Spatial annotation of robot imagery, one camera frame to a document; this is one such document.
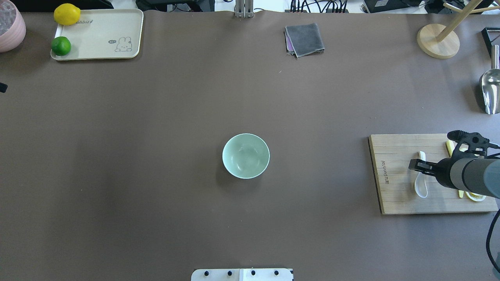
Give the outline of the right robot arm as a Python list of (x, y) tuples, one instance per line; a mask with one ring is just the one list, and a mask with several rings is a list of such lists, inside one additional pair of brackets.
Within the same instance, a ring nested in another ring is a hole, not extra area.
[(496, 199), (500, 197), (500, 162), (487, 158), (444, 158), (439, 162), (412, 159), (408, 168), (436, 178), (443, 187)]

